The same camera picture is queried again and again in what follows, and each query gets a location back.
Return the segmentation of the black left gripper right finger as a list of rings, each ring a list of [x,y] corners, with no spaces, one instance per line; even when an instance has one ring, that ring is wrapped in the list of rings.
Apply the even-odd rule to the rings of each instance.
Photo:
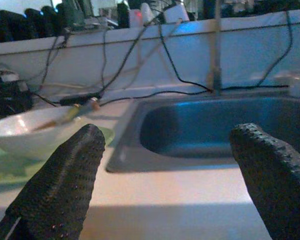
[[[300,153],[254,123],[236,125],[230,147],[273,240],[300,240]]]

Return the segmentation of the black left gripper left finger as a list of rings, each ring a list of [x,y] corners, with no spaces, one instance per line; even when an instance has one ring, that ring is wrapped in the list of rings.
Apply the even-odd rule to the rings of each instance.
[[[5,210],[0,240],[77,240],[106,140],[86,124],[49,157]]]

